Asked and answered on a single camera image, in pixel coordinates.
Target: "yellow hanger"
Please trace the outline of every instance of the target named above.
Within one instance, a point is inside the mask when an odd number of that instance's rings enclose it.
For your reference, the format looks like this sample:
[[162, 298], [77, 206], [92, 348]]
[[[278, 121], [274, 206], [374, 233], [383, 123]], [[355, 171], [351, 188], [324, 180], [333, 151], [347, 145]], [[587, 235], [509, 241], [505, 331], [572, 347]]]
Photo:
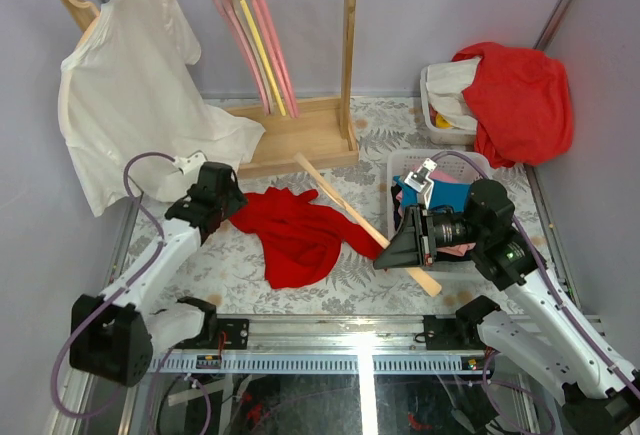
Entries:
[[249, 40], [253, 40], [255, 42], [256, 49], [260, 56], [260, 60], [262, 61], [262, 65], [266, 72], [267, 80], [269, 82], [269, 87], [271, 87], [271, 92], [276, 99], [276, 104], [278, 105], [278, 110], [280, 110], [280, 114], [282, 116], [286, 116], [287, 112], [284, 108], [284, 103], [282, 102], [282, 97], [280, 96], [280, 91], [278, 90], [278, 85], [276, 84], [276, 79], [273, 76], [273, 70], [271, 68], [271, 64], [269, 63], [269, 57], [267, 56], [267, 52], [264, 49], [264, 45], [262, 43], [262, 38], [260, 37], [260, 32], [258, 31], [258, 27], [256, 26], [255, 21], [253, 20], [253, 16], [251, 15], [251, 10], [249, 10], [249, 5], [247, 5], [246, 0], [238, 0], [240, 2], [240, 7], [242, 8], [242, 13], [244, 17], [238, 17], [240, 22], [242, 23], [244, 20], [247, 21], [249, 25], [249, 32], [251, 37]]
[[96, 24], [98, 23], [98, 19], [100, 18], [100, 10], [98, 9], [98, 7], [96, 7], [95, 3], [93, 2], [88, 2], [88, 1], [81, 2], [79, 0], [69, 0], [69, 3], [78, 8], [89, 8], [95, 15], [95, 18], [93, 19], [91, 24], [84, 31], [84, 33], [82, 34], [82, 37], [80, 37], [80, 41], [78, 41], [78, 44], [76, 45], [76, 47], [79, 47], [87, 40], [87, 38], [89, 38], [89, 35], [91, 35], [91, 32], [93, 32], [93, 29], [96, 27]]

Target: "blue cloth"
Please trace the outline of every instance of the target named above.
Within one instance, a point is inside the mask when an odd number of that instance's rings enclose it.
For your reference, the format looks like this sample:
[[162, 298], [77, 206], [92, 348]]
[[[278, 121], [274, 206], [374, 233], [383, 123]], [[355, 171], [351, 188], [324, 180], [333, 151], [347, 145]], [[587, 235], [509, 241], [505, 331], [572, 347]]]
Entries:
[[[400, 206], [403, 209], [408, 205], [418, 203], [418, 193], [413, 188], [405, 184], [399, 176], [393, 177], [393, 181], [402, 188], [402, 202]], [[464, 203], [467, 201], [471, 185], [441, 182], [440, 180], [434, 180], [433, 183], [433, 194], [431, 195], [429, 208], [449, 205], [453, 207], [454, 212], [462, 212], [464, 210]]]

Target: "crumpled red clothing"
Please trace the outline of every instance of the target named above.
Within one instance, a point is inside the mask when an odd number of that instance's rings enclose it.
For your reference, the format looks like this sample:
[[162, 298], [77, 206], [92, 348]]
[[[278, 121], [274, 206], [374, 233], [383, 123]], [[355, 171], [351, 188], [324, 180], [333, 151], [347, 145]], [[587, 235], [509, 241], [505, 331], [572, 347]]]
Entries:
[[569, 150], [573, 112], [562, 63], [493, 42], [467, 47], [453, 61], [477, 56], [476, 76], [462, 92], [478, 119], [475, 151], [498, 168], [539, 165]]
[[262, 242], [265, 279], [272, 288], [299, 288], [326, 277], [338, 261], [342, 242], [375, 259], [382, 247], [360, 225], [331, 207], [312, 205], [317, 190], [294, 195], [270, 187], [247, 193], [249, 204], [231, 217], [244, 233]]

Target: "white cloth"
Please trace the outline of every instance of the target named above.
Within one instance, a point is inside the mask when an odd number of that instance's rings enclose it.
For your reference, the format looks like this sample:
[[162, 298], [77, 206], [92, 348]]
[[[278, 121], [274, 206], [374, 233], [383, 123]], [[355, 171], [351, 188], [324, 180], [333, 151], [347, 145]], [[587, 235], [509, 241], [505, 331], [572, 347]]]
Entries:
[[[264, 128], [204, 103], [185, 66], [200, 53], [176, 0], [111, 0], [62, 62], [60, 130], [95, 216], [126, 195], [123, 169], [139, 153], [202, 151], [234, 169], [251, 161]], [[135, 184], [163, 202], [184, 196], [196, 177], [160, 158], [131, 170]]]
[[462, 91], [473, 83], [480, 57], [449, 63], [435, 63], [427, 69], [429, 103], [451, 125], [476, 131], [478, 121], [464, 101]]

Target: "pink hanger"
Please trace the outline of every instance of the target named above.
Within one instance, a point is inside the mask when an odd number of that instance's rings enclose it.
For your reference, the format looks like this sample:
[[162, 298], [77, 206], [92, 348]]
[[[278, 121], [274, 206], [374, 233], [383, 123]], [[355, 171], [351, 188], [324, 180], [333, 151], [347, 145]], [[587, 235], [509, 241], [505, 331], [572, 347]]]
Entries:
[[280, 39], [276, 32], [276, 28], [271, 18], [271, 12], [267, 5], [266, 0], [251, 0], [251, 5], [256, 14], [260, 31], [264, 38], [267, 52], [271, 58], [276, 77], [280, 87], [282, 87], [282, 94], [284, 95], [285, 103], [287, 104], [287, 110], [292, 118], [298, 118], [300, 113], [298, 111], [298, 102], [296, 100], [295, 92], [293, 90], [293, 84], [289, 77], [289, 71], [284, 59], [284, 53], [282, 52], [282, 46], [280, 45]]
[[258, 87], [258, 92], [260, 93], [260, 100], [262, 101], [262, 108], [265, 113], [271, 113], [271, 107], [269, 106], [269, 99], [267, 97], [266, 87], [262, 81], [262, 77], [260, 76], [260, 69], [258, 68], [258, 64], [253, 55], [253, 51], [249, 45], [249, 40], [247, 39], [244, 30], [242, 30], [242, 26], [240, 25], [240, 20], [238, 20], [238, 16], [236, 15], [235, 10], [233, 9], [233, 1], [232, 0], [213, 0], [220, 16], [227, 22], [229, 26], [229, 30], [233, 34], [233, 38], [235, 39], [238, 48], [242, 52], [244, 56], [245, 62], [249, 67], [251, 74], [253, 75], [253, 79], [256, 82], [256, 86]]

